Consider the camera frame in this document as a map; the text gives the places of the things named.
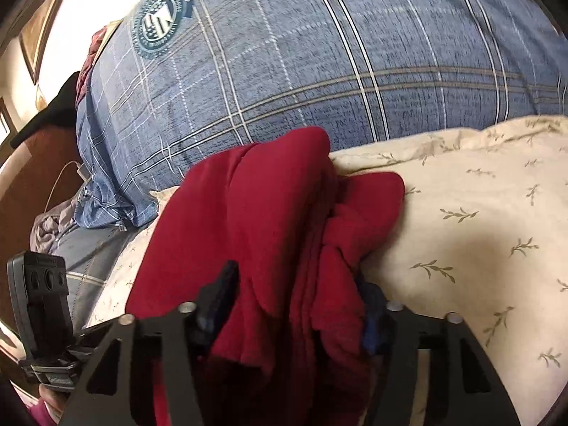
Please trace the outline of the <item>person's left hand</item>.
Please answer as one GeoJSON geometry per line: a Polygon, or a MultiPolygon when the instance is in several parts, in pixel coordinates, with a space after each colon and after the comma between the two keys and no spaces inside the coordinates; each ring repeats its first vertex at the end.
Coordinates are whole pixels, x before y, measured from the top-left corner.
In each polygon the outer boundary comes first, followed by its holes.
{"type": "Polygon", "coordinates": [[[40,399],[44,402],[49,416],[58,424],[65,411],[65,405],[67,400],[69,400],[69,396],[66,392],[53,391],[42,384],[38,386],[38,394],[40,399]]]}

